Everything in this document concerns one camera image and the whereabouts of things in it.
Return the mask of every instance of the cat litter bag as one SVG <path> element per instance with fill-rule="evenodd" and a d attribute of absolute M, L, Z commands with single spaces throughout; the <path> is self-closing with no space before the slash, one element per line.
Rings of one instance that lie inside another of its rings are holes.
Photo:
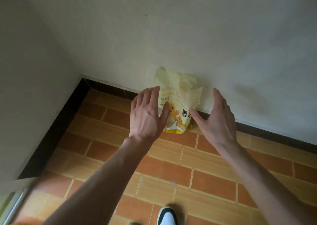
<path fill-rule="evenodd" d="M 197 83 L 192 75 L 160 68 L 156 70 L 155 85 L 160 86 L 159 115 L 162 114 L 165 102 L 169 102 L 170 115 L 164 132 L 184 133 L 191 121 L 189 109 L 195 109 L 200 102 L 202 87 L 191 90 Z"/>

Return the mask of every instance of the white shoe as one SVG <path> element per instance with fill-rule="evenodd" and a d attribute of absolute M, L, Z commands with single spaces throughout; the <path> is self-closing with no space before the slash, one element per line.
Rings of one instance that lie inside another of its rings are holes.
<path fill-rule="evenodd" d="M 158 214 L 157 225 L 178 225 L 175 211 L 170 207 L 162 207 Z"/>

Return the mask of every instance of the black baseboard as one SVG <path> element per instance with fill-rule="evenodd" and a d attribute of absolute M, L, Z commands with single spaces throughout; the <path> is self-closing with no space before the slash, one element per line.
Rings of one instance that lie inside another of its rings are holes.
<path fill-rule="evenodd" d="M 60 139 L 67 130 L 68 125 L 73 120 L 77 110 L 79 109 L 89 90 L 89 85 L 84 79 L 81 79 L 67 100 L 66 104 L 54 120 L 53 124 L 43 137 L 39 146 L 36 148 L 18 179 L 37 177 L 42 173 L 46 163 L 52 156 Z"/>
<path fill-rule="evenodd" d="M 133 100 L 137 96 L 137 93 L 123 90 L 121 88 L 113 87 L 89 79 L 86 79 L 86 81 L 89 84 L 90 88 L 95 89 L 97 91 L 105 92 L 129 100 Z M 209 114 L 201 111 L 198 112 L 204 119 L 208 119 Z M 287 146 L 295 147 L 304 151 L 317 154 L 317 146 L 314 144 L 296 140 L 287 136 L 279 135 L 270 131 L 265 131 L 242 123 L 237 123 L 237 131 L 241 131 L 250 135 L 254 135 L 270 141 L 278 142 Z"/>

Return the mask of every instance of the forearm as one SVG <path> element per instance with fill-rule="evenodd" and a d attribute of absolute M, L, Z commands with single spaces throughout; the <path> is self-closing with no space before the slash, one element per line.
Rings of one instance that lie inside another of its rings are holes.
<path fill-rule="evenodd" d="M 45 222 L 48 224 L 108 224 L 126 185 L 146 154 L 142 144 L 129 137 Z"/>
<path fill-rule="evenodd" d="M 239 144 L 217 147 L 269 224 L 316 224 L 303 204 Z"/>

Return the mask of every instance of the tiled floor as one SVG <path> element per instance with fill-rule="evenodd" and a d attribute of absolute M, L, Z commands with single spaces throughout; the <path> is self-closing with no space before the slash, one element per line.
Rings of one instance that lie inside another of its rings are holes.
<path fill-rule="evenodd" d="M 90 91 L 17 222 L 40 224 L 76 191 L 129 134 L 131 101 Z M 317 214 L 317 155 L 238 132 L 238 140 Z M 194 126 L 163 133 L 141 161 L 110 224 L 156 224 L 167 203 L 180 203 L 188 225 L 266 224 L 234 171 Z"/>

